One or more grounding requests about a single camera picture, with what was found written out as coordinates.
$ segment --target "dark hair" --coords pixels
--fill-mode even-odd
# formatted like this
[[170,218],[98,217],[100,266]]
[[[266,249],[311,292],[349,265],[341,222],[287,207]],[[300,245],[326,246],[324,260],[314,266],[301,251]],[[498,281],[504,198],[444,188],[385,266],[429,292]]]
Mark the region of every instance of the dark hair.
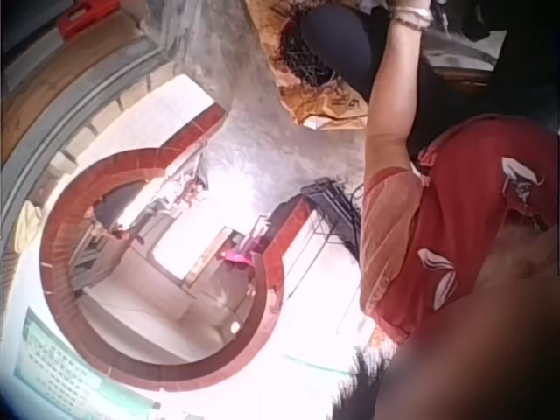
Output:
[[389,362],[380,353],[355,355],[351,381],[342,387],[332,407],[331,420],[371,420],[374,418],[377,393]]
[[126,230],[124,229],[114,229],[111,234],[116,238],[116,239],[122,239],[124,237],[124,234],[126,233]]

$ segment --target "white wall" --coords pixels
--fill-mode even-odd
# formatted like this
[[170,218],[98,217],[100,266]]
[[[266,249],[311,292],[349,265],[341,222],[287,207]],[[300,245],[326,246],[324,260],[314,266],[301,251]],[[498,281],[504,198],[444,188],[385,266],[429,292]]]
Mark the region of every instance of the white wall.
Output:
[[128,328],[183,361],[200,360],[223,346],[208,325],[181,325],[167,318],[115,273],[85,292]]
[[92,299],[87,293],[80,296],[78,305],[87,322],[113,348],[138,361],[162,365],[185,363],[157,343],[129,328],[124,322]]
[[180,319],[194,297],[129,248],[110,278],[128,286],[169,319]]

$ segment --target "woman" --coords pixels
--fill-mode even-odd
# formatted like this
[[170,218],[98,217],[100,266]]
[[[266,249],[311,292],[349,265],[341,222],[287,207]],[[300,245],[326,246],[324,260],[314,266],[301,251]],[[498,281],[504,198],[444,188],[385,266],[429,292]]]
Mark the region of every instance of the woman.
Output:
[[397,344],[493,273],[508,279],[511,249],[557,235],[558,29],[546,2],[503,5],[507,37],[475,103],[421,57],[430,0],[371,17],[328,4],[302,23],[369,99],[360,305]]

